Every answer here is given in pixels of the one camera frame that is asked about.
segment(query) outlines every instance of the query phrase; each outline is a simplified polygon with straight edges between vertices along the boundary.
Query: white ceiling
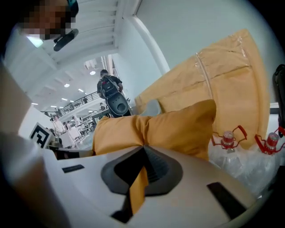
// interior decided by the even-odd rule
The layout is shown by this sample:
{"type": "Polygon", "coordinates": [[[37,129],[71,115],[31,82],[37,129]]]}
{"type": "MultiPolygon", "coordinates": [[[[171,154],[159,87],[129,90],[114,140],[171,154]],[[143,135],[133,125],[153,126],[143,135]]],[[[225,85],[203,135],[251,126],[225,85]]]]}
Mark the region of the white ceiling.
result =
{"type": "Polygon", "coordinates": [[[79,34],[59,52],[53,41],[44,41],[35,48],[19,30],[13,31],[7,44],[4,64],[40,111],[53,111],[50,106],[64,107],[69,100],[97,90],[99,73],[103,69],[101,56],[116,53],[116,37],[120,31],[123,0],[77,0],[79,13],[72,28],[79,34]],[[91,76],[84,62],[97,61],[96,74],[91,76]]]}

